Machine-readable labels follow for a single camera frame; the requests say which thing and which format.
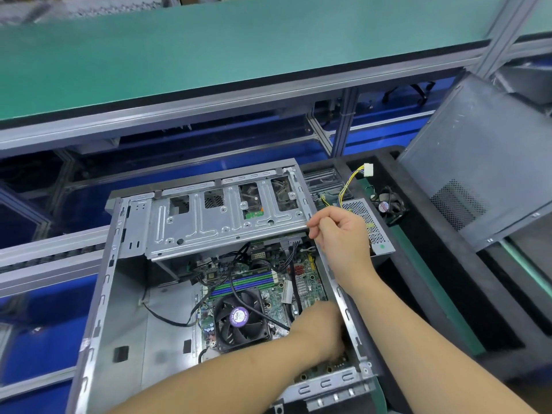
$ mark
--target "person's right hand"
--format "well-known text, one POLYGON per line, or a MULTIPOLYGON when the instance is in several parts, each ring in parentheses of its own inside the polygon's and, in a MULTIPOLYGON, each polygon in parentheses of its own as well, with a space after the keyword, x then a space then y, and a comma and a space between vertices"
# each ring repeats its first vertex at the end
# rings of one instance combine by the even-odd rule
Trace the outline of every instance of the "person's right hand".
POLYGON ((315 213, 307 226, 308 236, 321 245, 337 283, 349 295, 367 278, 377 278, 366 222, 361 216, 328 206, 315 213))

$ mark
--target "yellow cable bundle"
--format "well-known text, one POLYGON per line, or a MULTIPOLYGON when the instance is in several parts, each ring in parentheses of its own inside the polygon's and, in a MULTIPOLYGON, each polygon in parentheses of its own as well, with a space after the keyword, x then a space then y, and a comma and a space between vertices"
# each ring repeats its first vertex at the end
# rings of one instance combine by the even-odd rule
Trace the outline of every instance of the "yellow cable bundle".
POLYGON ((357 168, 353 174, 350 175, 349 180, 345 183, 345 186, 341 189, 340 195, 339 195, 339 201, 340 201, 340 208, 343 207, 343 196, 345 195, 345 192, 349 188, 349 184, 351 181, 353 181, 354 176, 356 176, 358 173, 364 170, 364 164, 361 165, 359 168, 357 168))

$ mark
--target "loose cooling fan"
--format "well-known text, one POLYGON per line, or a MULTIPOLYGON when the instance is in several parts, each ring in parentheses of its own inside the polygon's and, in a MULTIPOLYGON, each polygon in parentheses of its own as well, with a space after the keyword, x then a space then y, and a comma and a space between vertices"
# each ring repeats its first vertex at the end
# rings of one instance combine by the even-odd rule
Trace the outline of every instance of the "loose cooling fan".
MULTIPOLYGON (((238 292, 238 296, 247 306, 263 312, 258 289, 238 292)), ((233 295, 217 301, 214 317, 216 340, 222 352, 270 338, 267 322, 242 306, 233 295)))

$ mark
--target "motherboard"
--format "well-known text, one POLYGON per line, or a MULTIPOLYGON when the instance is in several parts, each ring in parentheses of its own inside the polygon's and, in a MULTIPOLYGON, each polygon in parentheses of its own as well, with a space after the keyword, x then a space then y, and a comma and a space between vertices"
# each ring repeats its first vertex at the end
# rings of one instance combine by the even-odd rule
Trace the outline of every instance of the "motherboard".
MULTIPOLYGON (((327 295, 315 264, 316 249, 313 250, 313 248, 309 248, 308 250, 300 248, 296 252, 293 262, 297 290, 303 310, 314 305, 316 301, 327 300, 327 295)), ((290 315, 291 317, 295 317, 298 316, 299 312, 295 300, 291 301, 291 304, 285 303, 286 296, 289 296, 290 292, 293 293, 293 291, 288 290, 292 287, 290 268, 281 267, 285 259, 286 254, 282 250, 253 252, 251 266, 240 263, 232 267, 229 263, 214 262, 203 266, 202 271, 205 272, 206 278, 216 280, 218 276, 225 275, 231 269, 232 283, 236 291, 238 293, 251 293, 251 291, 254 291, 255 294, 258 293, 263 313, 289 327, 293 322, 290 319, 290 315), (266 266, 251 269, 251 266, 255 266, 256 259, 265 260, 270 263, 271 267, 266 266)), ((208 293, 208 290, 206 286, 203 286, 204 295, 208 293)), ((215 326, 215 319, 217 317, 216 308, 220 308, 220 301, 225 297, 232 299, 231 295, 230 284, 225 282, 217 286, 204 305, 201 306, 198 323, 202 330, 204 349, 211 348, 217 352, 225 351, 224 346, 217 342, 215 326)), ((269 329, 270 340, 276 340, 288 334, 286 329, 272 322, 268 322, 267 327, 269 329)), ((344 354, 337 361, 315 366, 309 371, 302 373, 296 378, 296 382, 331 373, 335 369, 349 365, 348 357, 344 354)))

